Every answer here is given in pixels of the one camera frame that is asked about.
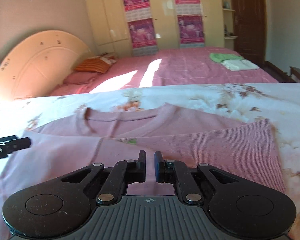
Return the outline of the pink knit sweater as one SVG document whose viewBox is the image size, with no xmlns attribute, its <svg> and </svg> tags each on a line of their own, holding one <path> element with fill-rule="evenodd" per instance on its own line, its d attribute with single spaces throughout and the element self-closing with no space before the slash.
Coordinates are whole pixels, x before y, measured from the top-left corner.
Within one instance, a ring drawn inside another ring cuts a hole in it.
<svg viewBox="0 0 300 240">
<path fill-rule="evenodd" d="M 0 239 L 9 230 L 4 201 L 24 188 L 93 163 L 106 167 L 147 154 L 147 180 L 129 194 L 172 194 L 155 182 L 154 152 L 196 167 L 207 163 L 284 192 L 277 143 L 269 120 L 246 124 L 234 119 L 165 104 L 140 112 L 102 113 L 90 108 L 25 131 L 31 147 L 14 153 L 0 175 Z"/>
</svg>

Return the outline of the dark brown wooden door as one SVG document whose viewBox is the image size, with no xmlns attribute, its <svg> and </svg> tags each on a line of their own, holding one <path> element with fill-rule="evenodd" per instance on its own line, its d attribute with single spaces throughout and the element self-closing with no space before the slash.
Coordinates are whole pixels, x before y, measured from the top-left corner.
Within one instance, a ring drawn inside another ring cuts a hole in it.
<svg viewBox="0 0 300 240">
<path fill-rule="evenodd" d="M 266 53 L 265 0 L 231 0 L 234 14 L 234 49 L 247 60 L 263 66 Z"/>
</svg>

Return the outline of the orange striped pillow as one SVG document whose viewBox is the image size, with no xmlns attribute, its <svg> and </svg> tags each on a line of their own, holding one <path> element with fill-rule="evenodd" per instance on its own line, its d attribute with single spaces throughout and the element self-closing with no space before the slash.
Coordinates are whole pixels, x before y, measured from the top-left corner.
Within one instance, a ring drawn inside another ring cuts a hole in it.
<svg viewBox="0 0 300 240">
<path fill-rule="evenodd" d="M 77 72 L 97 72 L 105 74 L 112 66 L 112 62 L 104 57 L 86 59 L 74 68 Z"/>
</svg>

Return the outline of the pink folded pillow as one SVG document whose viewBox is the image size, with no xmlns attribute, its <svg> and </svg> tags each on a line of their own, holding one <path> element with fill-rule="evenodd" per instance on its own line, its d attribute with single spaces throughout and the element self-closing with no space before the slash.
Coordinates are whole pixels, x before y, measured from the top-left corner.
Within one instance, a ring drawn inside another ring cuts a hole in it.
<svg viewBox="0 0 300 240">
<path fill-rule="evenodd" d="M 98 72 L 72 72 L 64 80 L 64 85 L 83 85 L 95 80 L 100 74 Z"/>
</svg>

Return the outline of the pink checked bed cover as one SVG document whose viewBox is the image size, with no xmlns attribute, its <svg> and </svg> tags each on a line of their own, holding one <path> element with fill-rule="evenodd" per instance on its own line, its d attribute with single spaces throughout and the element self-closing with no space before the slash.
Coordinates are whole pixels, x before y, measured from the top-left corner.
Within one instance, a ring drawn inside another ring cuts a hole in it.
<svg viewBox="0 0 300 240">
<path fill-rule="evenodd" d="M 219 47 L 167 49 L 151 56 L 118 59 L 105 74 L 83 85 L 58 84 L 50 96 L 99 93 L 126 88 L 224 83 L 275 83 L 260 67 L 232 72 L 213 62 L 211 53 L 239 53 Z"/>
</svg>

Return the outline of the cream corner shelf unit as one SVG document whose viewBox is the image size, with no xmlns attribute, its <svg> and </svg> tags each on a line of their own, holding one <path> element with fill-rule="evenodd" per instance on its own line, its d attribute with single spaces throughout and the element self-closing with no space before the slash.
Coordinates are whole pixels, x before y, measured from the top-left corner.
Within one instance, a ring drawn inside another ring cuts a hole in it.
<svg viewBox="0 0 300 240">
<path fill-rule="evenodd" d="M 232 6 L 232 0 L 221 0 L 224 21 L 224 44 L 225 48 L 234 50 L 235 40 L 238 36 L 234 31 L 235 9 Z"/>
</svg>

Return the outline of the lower right purple poster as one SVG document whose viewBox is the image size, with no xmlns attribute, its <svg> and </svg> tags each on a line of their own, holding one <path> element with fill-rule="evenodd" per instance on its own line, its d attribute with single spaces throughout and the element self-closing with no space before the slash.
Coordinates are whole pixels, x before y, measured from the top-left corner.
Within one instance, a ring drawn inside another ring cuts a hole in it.
<svg viewBox="0 0 300 240">
<path fill-rule="evenodd" d="M 180 48 L 205 47 L 204 28 L 201 15 L 177 16 Z"/>
</svg>

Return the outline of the lower left purple poster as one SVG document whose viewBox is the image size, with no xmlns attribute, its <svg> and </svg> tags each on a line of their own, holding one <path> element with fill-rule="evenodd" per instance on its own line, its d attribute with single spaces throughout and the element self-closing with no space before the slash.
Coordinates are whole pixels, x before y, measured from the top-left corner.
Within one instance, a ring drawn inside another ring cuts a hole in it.
<svg viewBox="0 0 300 240">
<path fill-rule="evenodd" d="M 128 23 L 134 57 L 154 55 L 158 45 L 151 18 Z"/>
</svg>

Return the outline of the cream arched headboard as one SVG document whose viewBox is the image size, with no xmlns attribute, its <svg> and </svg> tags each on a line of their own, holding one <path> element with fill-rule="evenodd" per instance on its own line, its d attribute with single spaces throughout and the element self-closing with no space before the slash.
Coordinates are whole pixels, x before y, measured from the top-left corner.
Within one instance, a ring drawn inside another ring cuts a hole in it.
<svg viewBox="0 0 300 240">
<path fill-rule="evenodd" d="M 93 54 L 75 35 L 46 30 L 16 45 L 0 65 L 0 99 L 49 95 L 72 69 Z"/>
</svg>

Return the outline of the cream wardrobe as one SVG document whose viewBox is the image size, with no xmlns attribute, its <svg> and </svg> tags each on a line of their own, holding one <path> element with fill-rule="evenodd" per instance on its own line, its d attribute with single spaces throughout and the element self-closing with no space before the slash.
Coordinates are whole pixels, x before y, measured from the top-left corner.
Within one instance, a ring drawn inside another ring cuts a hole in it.
<svg viewBox="0 0 300 240">
<path fill-rule="evenodd" d="M 132 42 L 123 0 L 85 0 L 99 53 L 131 57 Z M 180 48 L 174 0 L 149 0 L 158 51 Z M 224 21 L 221 0 L 200 0 L 205 47 L 223 47 Z"/>
</svg>

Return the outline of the green folded cloth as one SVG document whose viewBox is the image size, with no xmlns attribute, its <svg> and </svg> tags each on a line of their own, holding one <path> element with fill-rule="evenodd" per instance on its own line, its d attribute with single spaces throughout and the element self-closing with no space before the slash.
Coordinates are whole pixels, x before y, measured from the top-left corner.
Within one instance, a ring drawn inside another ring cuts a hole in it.
<svg viewBox="0 0 300 240">
<path fill-rule="evenodd" d="M 209 55 L 210 59 L 215 63 L 222 63 L 228 60 L 243 60 L 242 56 L 236 54 L 223 54 L 223 53 L 211 53 Z"/>
</svg>

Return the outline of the upper left purple poster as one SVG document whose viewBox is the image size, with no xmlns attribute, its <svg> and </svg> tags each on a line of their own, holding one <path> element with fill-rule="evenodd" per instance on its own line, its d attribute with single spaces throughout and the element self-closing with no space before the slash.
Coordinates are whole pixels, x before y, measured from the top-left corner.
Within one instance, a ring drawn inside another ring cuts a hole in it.
<svg viewBox="0 0 300 240">
<path fill-rule="evenodd" d="M 127 22 L 146 20 L 152 17 L 149 0 L 123 0 Z"/>
</svg>

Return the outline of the white folded cloth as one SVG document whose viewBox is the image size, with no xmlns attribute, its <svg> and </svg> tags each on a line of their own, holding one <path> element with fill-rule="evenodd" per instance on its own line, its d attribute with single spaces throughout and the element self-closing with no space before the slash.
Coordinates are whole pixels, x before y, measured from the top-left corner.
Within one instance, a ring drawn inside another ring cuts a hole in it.
<svg viewBox="0 0 300 240">
<path fill-rule="evenodd" d="M 242 70 L 256 70 L 258 65 L 252 63 L 249 60 L 225 60 L 221 63 L 226 69 L 237 72 Z"/>
</svg>

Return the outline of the white floral bed sheet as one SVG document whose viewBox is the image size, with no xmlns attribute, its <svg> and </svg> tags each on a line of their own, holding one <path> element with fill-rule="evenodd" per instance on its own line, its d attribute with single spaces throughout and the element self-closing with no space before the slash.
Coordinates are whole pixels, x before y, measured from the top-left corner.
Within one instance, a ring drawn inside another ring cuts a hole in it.
<svg viewBox="0 0 300 240">
<path fill-rule="evenodd" d="M 102 113 L 140 112 L 165 104 L 250 124 L 269 120 L 279 151 L 285 193 L 296 206 L 290 230 L 300 239 L 300 84 L 182 85 L 131 88 L 105 93 L 0 99 L 0 137 L 18 135 L 90 108 Z M 0 175 L 8 158 L 0 159 Z"/>
</svg>

